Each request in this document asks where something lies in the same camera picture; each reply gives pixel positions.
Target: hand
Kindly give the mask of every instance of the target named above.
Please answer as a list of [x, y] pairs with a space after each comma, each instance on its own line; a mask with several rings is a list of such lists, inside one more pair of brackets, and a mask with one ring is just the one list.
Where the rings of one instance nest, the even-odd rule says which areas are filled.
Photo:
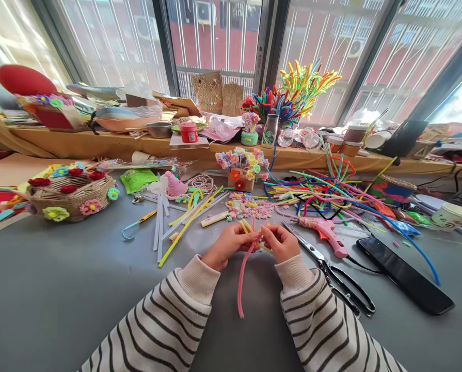
[[272, 225], [261, 229], [265, 246], [272, 250], [278, 264], [299, 255], [298, 239], [284, 227]]
[[241, 225], [228, 226], [201, 261], [208, 267], [221, 271], [234, 253], [248, 251], [258, 236], [258, 232], [245, 233]]

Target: glue stick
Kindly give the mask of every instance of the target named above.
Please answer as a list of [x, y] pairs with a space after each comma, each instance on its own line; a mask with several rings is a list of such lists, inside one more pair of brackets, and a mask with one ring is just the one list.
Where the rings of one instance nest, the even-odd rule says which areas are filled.
[[223, 219], [225, 219], [227, 217], [227, 215], [229, 214], [229, 212], [222, 212], [222, 213], [219, 213], [215, 216], [211, 216], [211, 217], [208, 217], [207, 219], [204, 219], [203, 221], [201, 221], [201, 227], [207, 227], [209, 225], [212, 225], [216, 222], [219, 222], [219, 221], [222, 221]]

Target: gray table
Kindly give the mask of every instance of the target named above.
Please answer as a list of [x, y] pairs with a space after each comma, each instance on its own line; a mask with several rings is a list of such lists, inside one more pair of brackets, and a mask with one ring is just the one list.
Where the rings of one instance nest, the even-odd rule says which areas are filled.
[[[219, 204], [211, 213], [224, 208]], [[133, 205], [123, 195], [80, 223], [55, 224], [31, 216], [0, 231], [0, 372], [77, 370], [151, 288], [195, 253], [204, 254], [227, 226], [224, 221], [206, 229], [195, 224], [159, 269], [152, 250], [154, 219], [141, 226], [134, 241], [121, 237], [122, 228], [153, 209], [150, 202]], [[170, 220], [180, 213], [172, 211]], [[339, 262], [314, 231], [301, 231], [369, 293], [377, 312], [371, 319], [361, 317], [365, 329], [409, 371], [462, 372], [461, 235], [423, 231], [418, 238], [439, 272], [442, 290], [456, 303], [449, 313], [432, 317], [387, 278]], [[401, 240], [391, 233], [376, 235], [432, 280], [415, 249], [396, 249], [393, 240]], [[340, 237], [353, 256], [370, 265], [352, 247], [360, 236], [340, 230]], [[246, 266], [245, 319], [239, 319], [236, 292], [242, 258], [236, 254], [222, 273], [192, 371], [217, 366], [221, 372], [301, 371], [279, 305], [281, 283], [268, 253], [252, 255]], [[314, 267], [310, 257], [305, 260]]]

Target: red balloon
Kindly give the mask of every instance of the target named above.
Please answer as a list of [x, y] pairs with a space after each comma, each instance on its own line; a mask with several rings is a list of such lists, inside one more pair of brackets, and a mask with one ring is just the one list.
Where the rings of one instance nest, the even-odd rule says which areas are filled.
[[0, 66], [0, 83], [12, 94], [50, 95], [57, 91], [54, 83], [41, 72], [22, 65]]

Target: pearl necklace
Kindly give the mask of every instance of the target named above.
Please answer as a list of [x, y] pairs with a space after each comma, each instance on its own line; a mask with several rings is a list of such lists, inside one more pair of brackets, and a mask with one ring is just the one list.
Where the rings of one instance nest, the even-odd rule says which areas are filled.
[[[186, 185], [188, 189], [199, 189], [201, 191], [212, 191], [214, 190], [214, 179], [207, 175], [197, 175], [190, 179]], [[177, 196], [169, 195], [169, 188], [165, 189], [165, 195], [169, 200], [178, 200], [191, 197], [192, 193], [184, 193]]]

